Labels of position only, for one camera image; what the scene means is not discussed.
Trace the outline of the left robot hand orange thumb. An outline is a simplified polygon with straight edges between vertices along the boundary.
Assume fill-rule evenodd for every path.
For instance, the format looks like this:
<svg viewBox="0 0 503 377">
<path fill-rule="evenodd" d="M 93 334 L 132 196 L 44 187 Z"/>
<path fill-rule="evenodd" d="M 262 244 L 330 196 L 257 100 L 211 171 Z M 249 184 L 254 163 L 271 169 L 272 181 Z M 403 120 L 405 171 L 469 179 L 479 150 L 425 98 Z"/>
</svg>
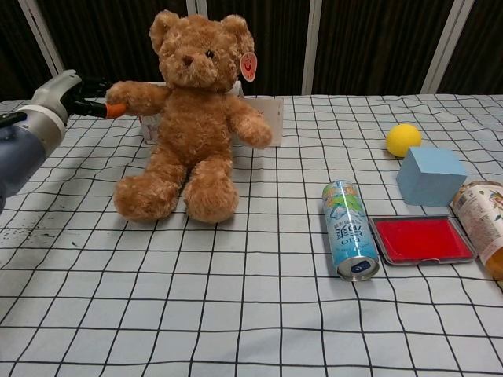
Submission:
<svg viewBox="0 0 503 377">
<path fill-rule="evenodd" d="M 55 112 L 64 122 L 71 115 L 116 119 L 125 114 L 125 104 L 92 101 L 92 98 L 103 97 L 111 86 L 106 79 L 83 79 L 76 70 L 68 69 L 41 85 L 34 92 L 31 103 Z"/>
</svg>

